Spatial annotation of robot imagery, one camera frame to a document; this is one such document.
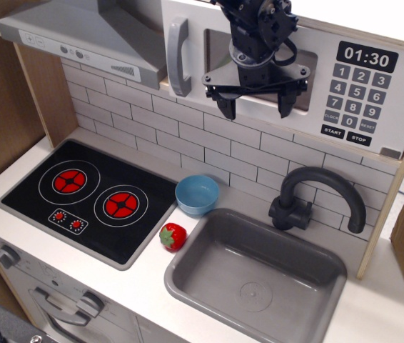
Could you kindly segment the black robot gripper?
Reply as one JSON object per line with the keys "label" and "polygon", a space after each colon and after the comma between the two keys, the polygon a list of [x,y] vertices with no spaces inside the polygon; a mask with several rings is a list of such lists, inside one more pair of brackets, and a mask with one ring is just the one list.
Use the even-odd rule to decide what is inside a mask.
{"label": "black robot gripper", "polygon": [[290,40],[285,40],[285,45],[291,53],[288,60],[277,60],[276,52],[270,51],[256,61],[230,43],[231,60],[203,75],[207,96],[216,100],[225,118],[236,119],[237,98],[263,94],[278,97],[281,118],[291,113],[297,97],[308,88],[311,70],[296,62],[297,48]]}

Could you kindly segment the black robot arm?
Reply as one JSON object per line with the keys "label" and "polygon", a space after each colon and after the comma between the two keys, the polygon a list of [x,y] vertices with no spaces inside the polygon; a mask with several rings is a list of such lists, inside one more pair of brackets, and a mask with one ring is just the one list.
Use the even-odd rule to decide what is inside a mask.
{"label": "black robot arm", "polygon": [[241,96],[276,94],[278,111],[287,117],[308,88],[310,68],[296,63],[297,47],[290,36],[298,17],[290,1],[220,1],[230,23],[231,60],[206,73],[206,96],[230,120]]}

